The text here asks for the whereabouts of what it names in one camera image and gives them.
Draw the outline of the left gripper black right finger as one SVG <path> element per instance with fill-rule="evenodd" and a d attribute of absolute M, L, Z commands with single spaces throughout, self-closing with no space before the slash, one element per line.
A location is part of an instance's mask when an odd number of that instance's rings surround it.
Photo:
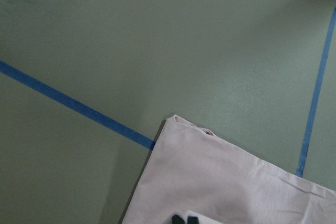
<path fill-rule="evenodd" d="M 197 216 L 188 216 L 187 224 L 198 224 L 198 217 Z"/>

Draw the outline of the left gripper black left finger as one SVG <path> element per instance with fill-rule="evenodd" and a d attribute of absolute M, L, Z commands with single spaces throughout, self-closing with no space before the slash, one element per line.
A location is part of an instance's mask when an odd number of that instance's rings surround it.
<path fill-rule="evenodd" d="M 178 215 L 173 215 L 171 218 L 171 224 L 184 224 L 184 219 Z"/>

